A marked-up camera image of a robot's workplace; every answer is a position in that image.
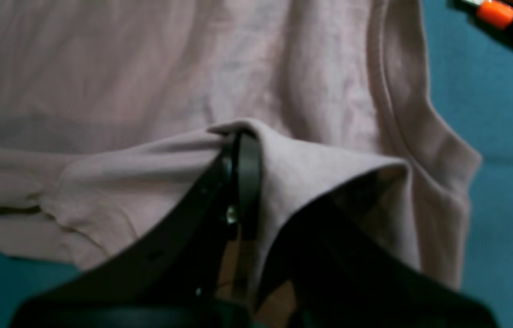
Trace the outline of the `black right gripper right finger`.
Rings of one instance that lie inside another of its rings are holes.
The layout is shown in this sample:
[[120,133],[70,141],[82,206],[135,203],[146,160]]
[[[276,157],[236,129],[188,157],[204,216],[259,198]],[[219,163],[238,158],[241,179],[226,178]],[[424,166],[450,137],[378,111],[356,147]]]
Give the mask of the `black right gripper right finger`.
[[495,328],[486,307],[389,255],[329,196],[298,210],[267,256],[260,307],[292,282],[290,328]]

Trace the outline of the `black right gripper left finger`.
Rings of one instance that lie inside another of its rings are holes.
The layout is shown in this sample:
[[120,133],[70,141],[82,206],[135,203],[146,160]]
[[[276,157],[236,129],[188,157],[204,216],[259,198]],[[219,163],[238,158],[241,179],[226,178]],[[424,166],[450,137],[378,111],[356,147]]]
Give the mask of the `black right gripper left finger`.
[[227,243],[258,230],[261,146],[230,133],[166,218],[113,259],[25,301],[11,328],[249,328],[248,309],[215,298]]

